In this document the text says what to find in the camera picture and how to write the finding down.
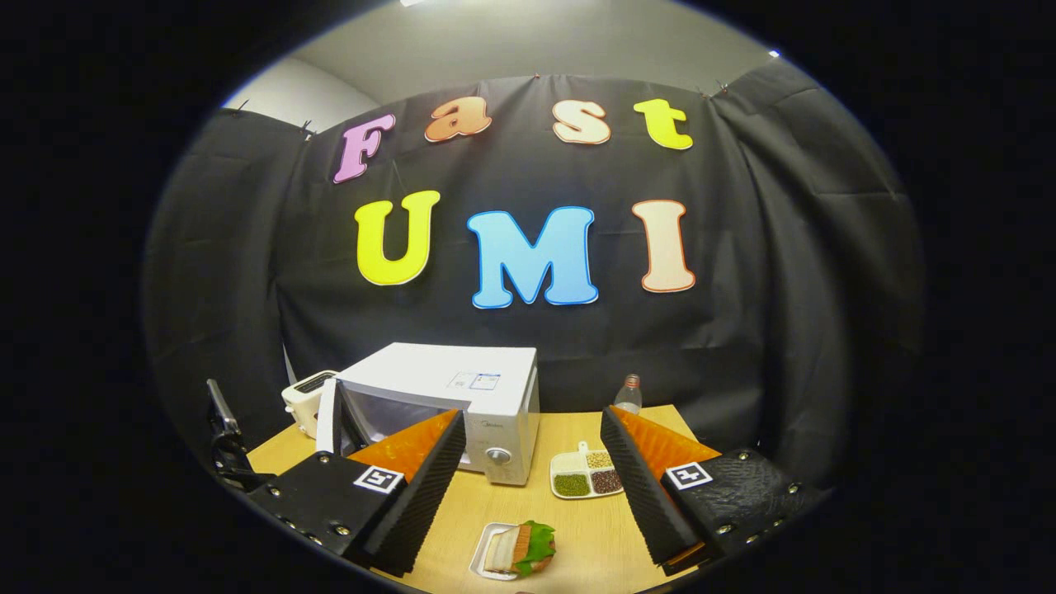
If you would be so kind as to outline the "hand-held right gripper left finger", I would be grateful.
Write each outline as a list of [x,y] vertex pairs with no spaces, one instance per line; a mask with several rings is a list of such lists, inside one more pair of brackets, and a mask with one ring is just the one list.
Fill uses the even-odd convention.
[[414,568],[464,447],[464,411],[448,410],[355,454],[307,456],[247,497],[313,544],[400,578]]

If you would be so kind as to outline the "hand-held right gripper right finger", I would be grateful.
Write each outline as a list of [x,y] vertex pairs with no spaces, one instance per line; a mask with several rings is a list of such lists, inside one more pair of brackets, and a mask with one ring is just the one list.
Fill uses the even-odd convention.
[[751,448],[719,451],[610,406],[601,440],[650,560],[666,575],[742,556],[800,516],[823,493]]

